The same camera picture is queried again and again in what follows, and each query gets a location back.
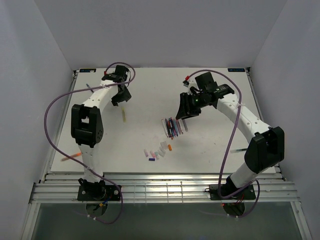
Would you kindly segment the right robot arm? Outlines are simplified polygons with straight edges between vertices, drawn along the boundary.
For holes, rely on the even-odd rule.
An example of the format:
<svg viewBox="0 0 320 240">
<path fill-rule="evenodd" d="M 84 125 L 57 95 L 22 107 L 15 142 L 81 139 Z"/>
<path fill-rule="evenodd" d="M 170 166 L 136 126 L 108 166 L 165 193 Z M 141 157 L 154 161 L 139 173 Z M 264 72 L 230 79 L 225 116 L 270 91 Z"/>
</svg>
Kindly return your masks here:
<svg viewBox="0 0 320 240">
<path fill-rule="evenodd" d="M 242 92 L 227 75 L 203 69 L 188 75 L 183 81 L 187 92 L 179 95 L 177 120 L 197 117 L 204 107 L 214 107 L 232 123 L 231 136 L 227 143 L 219 175 L 223 175 L 227 157 L 239 130 L 248 142 L 243 164 L 226 179 L 219 182 L 216 193 L 220 199 L 237 199 L 256 177 L 284 160 L 285 133 L 277 126 L 271 127 L 259 119 L 242 103 Z"/>
</svg>

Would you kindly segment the light blue gel pen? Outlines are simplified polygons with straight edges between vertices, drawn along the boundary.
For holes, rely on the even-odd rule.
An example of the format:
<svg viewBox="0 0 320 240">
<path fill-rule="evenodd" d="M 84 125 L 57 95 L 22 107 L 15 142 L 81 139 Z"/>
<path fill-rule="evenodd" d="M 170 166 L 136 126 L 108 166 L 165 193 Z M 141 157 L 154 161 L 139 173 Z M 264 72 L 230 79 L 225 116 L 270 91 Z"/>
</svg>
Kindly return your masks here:
<svg viewBox="0 0 320 240">
<path fill-rule="evenodd" d="M 175 132 L 174 132 L 174 128 L 173 128 L 173 125 L 172 125 L 172 117 L 169 119 L 170 121 L 170 126 L 171 126 L 171 131 L 172 131 L 172 134 L 173 134 L 173 137 L 175 138 Z"/>
</svg>

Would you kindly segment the purple gel pen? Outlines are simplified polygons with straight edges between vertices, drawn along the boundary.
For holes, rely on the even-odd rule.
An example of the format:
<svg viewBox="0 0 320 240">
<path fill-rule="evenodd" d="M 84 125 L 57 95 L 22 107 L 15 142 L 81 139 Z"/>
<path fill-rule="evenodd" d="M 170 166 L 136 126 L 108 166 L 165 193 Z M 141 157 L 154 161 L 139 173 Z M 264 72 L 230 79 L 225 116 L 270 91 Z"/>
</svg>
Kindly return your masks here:
<svg viewBox="0 0 320 240">
<path fill-rule="evenodd" d="M 170 126 L 168 125 L 168 120 L 165 118 L 164 120 L 165 122 L 165 127 L 166 127 L 166 130 L 167 130 L 167 133 L 168 133 L 168 137 L 171 138 L 171 132 L 170 132 Z"/>
</svg>

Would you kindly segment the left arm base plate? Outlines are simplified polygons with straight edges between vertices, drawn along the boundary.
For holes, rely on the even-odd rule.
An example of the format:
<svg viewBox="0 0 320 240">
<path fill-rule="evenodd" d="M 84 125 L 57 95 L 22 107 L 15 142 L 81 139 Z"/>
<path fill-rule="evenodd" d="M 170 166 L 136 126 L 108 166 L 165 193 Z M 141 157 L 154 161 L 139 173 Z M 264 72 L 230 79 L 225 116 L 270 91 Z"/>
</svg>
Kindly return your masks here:
<svg viewBox="0 0 320 240">
<path fill-rule="evenodd" d="M 82 202 L 93 202 L 93 201 L 120 201 L 120 191 L 114 185 L 103 185 L 103 186 L 83 186 L 81 185 L 78 189 L 77 198 L 78 201 Z"/>
</svg>

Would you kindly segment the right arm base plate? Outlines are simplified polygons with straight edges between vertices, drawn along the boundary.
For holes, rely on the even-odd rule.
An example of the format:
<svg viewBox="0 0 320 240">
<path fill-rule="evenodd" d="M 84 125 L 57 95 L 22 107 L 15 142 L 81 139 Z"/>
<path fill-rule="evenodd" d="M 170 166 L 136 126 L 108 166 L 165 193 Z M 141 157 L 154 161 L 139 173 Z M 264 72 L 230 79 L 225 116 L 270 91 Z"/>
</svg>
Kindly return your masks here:
<svg viewBox="0 0 320 240">
<path fill-rule="evenodd" d="M 235 191 L 227 190 L 222 185 L 220 190 L 222 197 L 220 197 L 218 194 L 218 184 L 210 184 L 209 187 L 204 189 L 204 192 L 209 194 L 209 198 L 211 200 L 222 200 L 223 199 L 222 197 L 226 197 L 228 195 L 232 195 L 232 196 L 229 197 L 227 200 L 255 200 L 256 199 L 256 193 L 252 184 L 237 193 L 235 193 Z"/>
</svg>

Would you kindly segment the clear pen cap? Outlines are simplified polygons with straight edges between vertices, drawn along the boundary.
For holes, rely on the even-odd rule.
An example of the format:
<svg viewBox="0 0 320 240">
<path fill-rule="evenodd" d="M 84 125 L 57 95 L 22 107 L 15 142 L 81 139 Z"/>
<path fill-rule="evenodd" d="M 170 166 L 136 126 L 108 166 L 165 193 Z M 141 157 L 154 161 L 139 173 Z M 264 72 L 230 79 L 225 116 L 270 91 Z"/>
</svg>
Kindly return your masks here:
<svg viewBox="0 0 320 240">
<path fill-rule="evenodd" d="M 156 159 L 159 160 L 160 159 L 159 153 L 157 151 L 155 151 L 154 154 L 155 154 Z"/>
<path fill-rule="evenodd" d="M 159 149 L 159 155 L 162 156 L 163 158 L 165 157 L 166 152 L 163 151 L 162 149 Z"/>
<path fill-rule="evenodd" d="M 166 144 L 165 141 L 161 142 L 160 144 L 161 144 L 161 147 L 162 147 L 164 150 L 166 150 L 166 149 L 168 148 L 168 146 L 167 146 L 167 144 Z"/>
</svg>

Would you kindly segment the violet pen cap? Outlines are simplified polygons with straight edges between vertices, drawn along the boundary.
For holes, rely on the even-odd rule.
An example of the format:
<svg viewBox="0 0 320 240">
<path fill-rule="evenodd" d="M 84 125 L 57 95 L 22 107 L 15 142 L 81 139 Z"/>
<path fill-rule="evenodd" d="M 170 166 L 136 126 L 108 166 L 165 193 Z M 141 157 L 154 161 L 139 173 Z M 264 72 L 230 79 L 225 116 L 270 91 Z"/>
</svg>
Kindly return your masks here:
<svg viewBox="0 0 320 240">
<path fill-rule="evenodd" d="M 147 152 L 146 149 L 144 149 L 143 152 L 144 152 L 145 157 L 148 157 L 148 156 L 149 156 L 149 154 L 148 154 L 148 152 Z"/>
</svg>

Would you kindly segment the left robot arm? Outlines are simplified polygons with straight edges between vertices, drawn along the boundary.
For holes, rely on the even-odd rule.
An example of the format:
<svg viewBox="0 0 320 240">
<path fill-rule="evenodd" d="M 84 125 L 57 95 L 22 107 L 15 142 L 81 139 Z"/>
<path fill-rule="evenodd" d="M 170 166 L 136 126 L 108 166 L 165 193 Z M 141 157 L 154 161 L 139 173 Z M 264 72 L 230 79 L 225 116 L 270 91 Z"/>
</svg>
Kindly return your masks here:
<svg viewBox="0 0 320 240">
<path fill-rule="evenodd" d="M 85 165 L 84 177 L 78 181 L 85 193 L 95 200 L 106 195 L 106 182 L 101 178 L 104 176 L 101 160 L 97 156 L 99 143 L 104 136 L 102 112 L 108 103 L 118 106 L 131 99 L 127 88 L 130 80 L 129 68 L 124 63 L 117 63 L 113 72 L 104 72 L 101 88 L 82 104 L 74 104 L 71 108 L 71 136 L 79 147 Z"/>
</svg>

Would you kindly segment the yellow pen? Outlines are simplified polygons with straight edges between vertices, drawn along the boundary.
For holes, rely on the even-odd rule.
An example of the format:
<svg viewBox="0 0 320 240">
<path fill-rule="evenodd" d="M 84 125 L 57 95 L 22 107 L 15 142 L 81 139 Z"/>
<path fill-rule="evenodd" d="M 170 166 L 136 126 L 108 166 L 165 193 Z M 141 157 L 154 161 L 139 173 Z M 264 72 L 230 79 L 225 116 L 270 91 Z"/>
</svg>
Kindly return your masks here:
<svg viewBox="0 0 320 240">
<path fill-rule="evenodd" d="M 122 120 L 124 123 L 126 123 L 126 112 L 124 107 L 121 108 L 121 113 L 122 113 Z"/>
</svg>

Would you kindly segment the violet pen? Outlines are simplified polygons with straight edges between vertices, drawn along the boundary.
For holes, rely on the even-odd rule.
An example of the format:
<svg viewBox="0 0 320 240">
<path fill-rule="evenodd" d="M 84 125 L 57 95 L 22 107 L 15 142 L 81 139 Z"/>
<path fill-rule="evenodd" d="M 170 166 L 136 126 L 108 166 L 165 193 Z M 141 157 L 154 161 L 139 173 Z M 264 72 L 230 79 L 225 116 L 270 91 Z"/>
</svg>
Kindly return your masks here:
<svg viewBox="0 0 320 240">
<path fill-rule="evenodd" d="M 182 123 L 183 123 L 183 126 L 184 126 L 185 131 L 188 132 L 188 126 L 187 126 L 186 120 L 183 119 L 183 120 L 182 120 Z"/>
</svg>

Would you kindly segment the pink pen cap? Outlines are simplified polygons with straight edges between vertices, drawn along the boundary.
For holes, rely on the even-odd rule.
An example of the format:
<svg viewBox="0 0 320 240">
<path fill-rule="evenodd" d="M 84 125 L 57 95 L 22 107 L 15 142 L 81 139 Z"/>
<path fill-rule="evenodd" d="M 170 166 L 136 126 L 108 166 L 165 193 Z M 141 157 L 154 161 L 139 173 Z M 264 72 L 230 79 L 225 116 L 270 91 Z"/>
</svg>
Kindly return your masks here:
<svg viewBox="0 0 320 240">
<path fill-rule="evenodd" d="M 153 158 L 156 158 L 156 155 L 155 155 L 155 153 L 151 150 L 150 151 L 150 154 L 151 154 L 151 156 L 153 157 Z"/>
</svg>

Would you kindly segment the orange red gel pen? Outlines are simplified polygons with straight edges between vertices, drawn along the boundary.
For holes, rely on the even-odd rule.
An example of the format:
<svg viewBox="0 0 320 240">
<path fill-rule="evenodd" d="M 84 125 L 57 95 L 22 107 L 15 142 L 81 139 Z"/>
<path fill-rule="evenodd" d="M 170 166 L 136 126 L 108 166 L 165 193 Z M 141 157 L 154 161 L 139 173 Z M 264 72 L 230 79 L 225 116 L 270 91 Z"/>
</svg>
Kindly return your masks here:
<svg viewBox="0 0 320 240">
<path fill-rule="evenodd" d="M 173 133 L 172 133 L 171 123 L 170 123 L 170 120 L 169 120 L 169 119 L 167 119 L 167 121 L 168 121 L 168 125 L 169 125 L 169 127 L 170 127 L 171 139 L 173 140 L 174 136 L 173 136 Z"/>
</svg>

